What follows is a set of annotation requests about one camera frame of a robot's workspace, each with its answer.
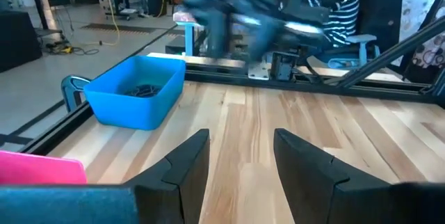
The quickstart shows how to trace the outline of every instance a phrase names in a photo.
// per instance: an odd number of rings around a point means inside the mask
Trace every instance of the wooden tabletop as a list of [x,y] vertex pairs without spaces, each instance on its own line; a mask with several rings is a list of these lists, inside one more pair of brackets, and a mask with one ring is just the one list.
[[118,184],[207,128],[201,223],[285,224],[293,220],[275,166],[274,129],[396,183],[445,182],[444,126],[445,111],[431,104],[187,81],[158,129],[105,126],[92,116],[49,155],[82,162],[91,184]]

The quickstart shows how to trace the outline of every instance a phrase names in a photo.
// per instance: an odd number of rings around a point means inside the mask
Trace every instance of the concrete floor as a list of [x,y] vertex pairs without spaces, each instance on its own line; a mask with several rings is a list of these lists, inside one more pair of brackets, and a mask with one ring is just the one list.
[[[37,11],[27,10],[35,27],[41,25]],[[0,134],[10,134],[35,116],[62,100],[60,82],[70,74],[95,78],[137,49],[166,32],[175,23],[171,16],[160,18],[134,18],[130,21],[117,19],[119,25],[156,28],[150,34],[121,33],[116,46],[84,45],[86,42],[115,42],[116,32],[91,31],[81,29],[89,23],[112,24],[107,20],[99,5],[69,7],[52,11],[53,17],[47,18],[48,24],[64,31],[66,38],[75,47],[85,50],[98,49],[99,53],[91,56],[49,55],[44,54],[36,61],[21,65],[0,73]],[[70,18],[74,31],[70,29]],[[144,49],[144,53],[164,52],[165,43],[172,40],[165,35],[159,41]],[[20,136],[35,138],[52,124],[60,120],[67,111],[59,108],[43,121],[32,126]],[[1,149],[16,150],[17,145],[4,145]]]

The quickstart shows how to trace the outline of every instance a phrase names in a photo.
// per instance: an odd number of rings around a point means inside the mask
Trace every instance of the person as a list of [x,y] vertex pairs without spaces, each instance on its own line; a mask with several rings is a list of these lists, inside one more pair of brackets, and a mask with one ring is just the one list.
[[350,43],[346,38],[355,35],[359,0],[307,0],[310,6],[330,9],[329,20],[323,25],[325,38],[320,49],[344,47]]

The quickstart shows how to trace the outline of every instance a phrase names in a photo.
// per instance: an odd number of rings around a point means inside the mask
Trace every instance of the chair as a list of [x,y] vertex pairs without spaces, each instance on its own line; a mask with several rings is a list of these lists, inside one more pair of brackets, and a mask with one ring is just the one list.
[[324,51],[315,57],[331,68],[354,69],[398,43],[402,0],[360,0],[357,35],[347,47]]

